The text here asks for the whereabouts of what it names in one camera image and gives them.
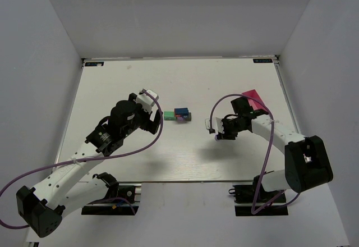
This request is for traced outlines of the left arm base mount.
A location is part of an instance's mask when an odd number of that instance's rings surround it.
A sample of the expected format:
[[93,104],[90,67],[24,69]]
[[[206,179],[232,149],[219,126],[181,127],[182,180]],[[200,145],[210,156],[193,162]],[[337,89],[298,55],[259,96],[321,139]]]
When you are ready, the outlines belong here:
[[119,184],[104,199],[83,206],[83,216],[134,216],[140,206],[141,184]]

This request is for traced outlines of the green rectangular block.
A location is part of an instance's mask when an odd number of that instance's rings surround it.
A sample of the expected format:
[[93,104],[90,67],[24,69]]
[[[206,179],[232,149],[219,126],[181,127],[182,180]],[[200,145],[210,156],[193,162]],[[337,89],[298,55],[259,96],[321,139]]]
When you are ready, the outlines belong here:
[[164,111],[163,118],[165,121],[175,121],[176,115],[174,114],[173,111]]

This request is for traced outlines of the pink plastic box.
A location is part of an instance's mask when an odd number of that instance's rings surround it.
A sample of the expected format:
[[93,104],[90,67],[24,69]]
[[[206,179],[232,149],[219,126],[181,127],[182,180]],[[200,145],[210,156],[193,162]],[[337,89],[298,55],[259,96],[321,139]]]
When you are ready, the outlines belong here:
[[248,97],[248,102],[254,110],[263,109],[264,111],[267,111],[264,107],[264,102],[255,89],[243,92],[242,95]]

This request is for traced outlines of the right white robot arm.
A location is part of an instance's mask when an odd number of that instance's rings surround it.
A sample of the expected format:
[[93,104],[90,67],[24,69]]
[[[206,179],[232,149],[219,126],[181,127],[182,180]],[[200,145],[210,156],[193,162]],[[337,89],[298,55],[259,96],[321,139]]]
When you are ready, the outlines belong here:
[[234,114],[212,120],[217,129],[216,139],[235,140],[239,132],[249,131],[284,155],[284,169],[264,173],[261,189],[301,193],[333,180],[333,170],[320,137],[291,131],[275,121],[267,109],[255,109],[245,97],[232,100],[231,105]]

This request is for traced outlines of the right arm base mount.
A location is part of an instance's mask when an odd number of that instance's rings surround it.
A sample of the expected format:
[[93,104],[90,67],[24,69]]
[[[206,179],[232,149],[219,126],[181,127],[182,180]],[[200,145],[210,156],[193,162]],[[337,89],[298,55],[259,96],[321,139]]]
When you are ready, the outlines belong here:
[[255,188],[249,184],[233,185],[228,193],[234,199],[234,210],[236,217],[257,217],[257,216],[288,216],[286,206],[286,195],[280,191],[265,192],[261,187],[255,210],[267,203],[272,197],[280,194],[275,201],[271,202],[256,215],[251,213],[254,200]]

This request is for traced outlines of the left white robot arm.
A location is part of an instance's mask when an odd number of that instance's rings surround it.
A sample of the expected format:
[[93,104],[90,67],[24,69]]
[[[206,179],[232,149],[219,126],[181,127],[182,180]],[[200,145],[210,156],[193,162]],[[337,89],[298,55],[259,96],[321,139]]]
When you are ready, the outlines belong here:
[[109,173],[97,173],[91,181],[76,189],[78,182],[108,159],[138,129],[159,136],[163,114],[159,96],[152,90],[131,93],[102,118],[69,160],[57,163],[55,171],[33,187],[23,186],[16,193],[17,210],[39,238],[49,236],[73,211],[96,200],[106,200],[118,188]]

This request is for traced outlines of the blue rectangular block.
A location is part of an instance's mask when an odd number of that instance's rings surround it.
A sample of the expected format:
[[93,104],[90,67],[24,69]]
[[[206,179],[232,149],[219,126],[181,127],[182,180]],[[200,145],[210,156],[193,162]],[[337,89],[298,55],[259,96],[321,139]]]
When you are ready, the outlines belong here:
[[177,115],[180,115],[180,116],[183,116],[183,115],[188,115],[189,114],[189,110],[187,107],[185,108],[175,108],[174,109],[174,114],[177,116]]

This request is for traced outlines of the brown cube block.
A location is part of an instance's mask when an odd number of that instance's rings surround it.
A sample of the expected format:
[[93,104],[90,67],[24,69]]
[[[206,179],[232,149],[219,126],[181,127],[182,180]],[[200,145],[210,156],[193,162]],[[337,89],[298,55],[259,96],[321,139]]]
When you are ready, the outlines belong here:
[[187,121],[191,121],[192,120],[192,114],[191,112],[188,113],[188,117],[187,117]]

